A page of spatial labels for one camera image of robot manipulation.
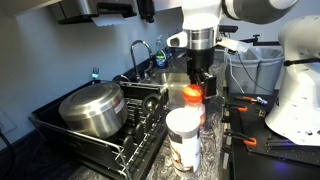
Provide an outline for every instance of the white cabinet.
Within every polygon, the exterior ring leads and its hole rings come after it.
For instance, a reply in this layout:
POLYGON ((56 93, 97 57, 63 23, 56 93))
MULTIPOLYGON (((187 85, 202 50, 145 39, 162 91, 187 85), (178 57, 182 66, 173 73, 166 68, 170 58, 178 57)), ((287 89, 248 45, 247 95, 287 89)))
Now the white cabinet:
POLYGON ((155 11, 181 7, 182 0, 153 0, 155 11))
POLYGON ((59 1, 61 0, 0 0, 0 8, 6 15, 15 16, 59 1))

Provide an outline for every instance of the stainless steel pot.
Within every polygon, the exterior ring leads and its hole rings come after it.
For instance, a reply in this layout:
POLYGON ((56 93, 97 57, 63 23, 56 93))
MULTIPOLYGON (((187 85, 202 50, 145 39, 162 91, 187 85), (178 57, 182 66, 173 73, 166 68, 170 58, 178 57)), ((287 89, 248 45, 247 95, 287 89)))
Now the stainless steel pot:
POLYGON ((104 139, 122 127, 128 109, 120 86, 110 82, 73 93, 60 104, 59 113, 71 130, 104 139))

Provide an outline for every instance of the wire dish rack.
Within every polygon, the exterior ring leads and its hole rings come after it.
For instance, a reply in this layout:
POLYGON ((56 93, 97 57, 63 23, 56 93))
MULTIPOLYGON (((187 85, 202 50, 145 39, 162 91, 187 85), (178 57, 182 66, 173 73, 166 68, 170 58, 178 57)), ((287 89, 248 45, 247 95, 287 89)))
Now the wire dish rack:
POLYGON ((113 179, 144 179, 167 135, 164 120, 168 91, 155 85, 122 83, 120 86, 128 106, 128 118, 107 139, 71 131, 58 113, 60 103, 82 87, 37 109, 29 119, 49 143, 74 152, 78 160, 92 169, 113 179), (160 95, 159 103, 146 114, 141 104, 152 93, 160 95))

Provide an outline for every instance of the orange jar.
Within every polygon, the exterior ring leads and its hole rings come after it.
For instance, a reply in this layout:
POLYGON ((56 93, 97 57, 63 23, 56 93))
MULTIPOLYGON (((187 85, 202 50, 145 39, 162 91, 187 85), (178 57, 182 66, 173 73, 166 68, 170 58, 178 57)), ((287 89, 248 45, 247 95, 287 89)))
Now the orange jar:
POLYGON ((200 129, 204 128, 206 121, 206 108, 204 104, 202 104, 202 96, 202 88, 197 84, 190 84, 183 89, 185 108, 192 108, 199 112, 200 129))

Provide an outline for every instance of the sink basin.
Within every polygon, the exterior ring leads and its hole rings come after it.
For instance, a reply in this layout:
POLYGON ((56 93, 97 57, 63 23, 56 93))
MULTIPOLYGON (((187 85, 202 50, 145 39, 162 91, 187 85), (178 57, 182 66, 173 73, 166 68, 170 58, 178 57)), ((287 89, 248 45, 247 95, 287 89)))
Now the sink basin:
POLYGON ((141 83, 165 86, 169 91, 168 108, 173 110, 184 107, 183 88, 190 84, 189 76, 186 73, 153 74, 141 83))

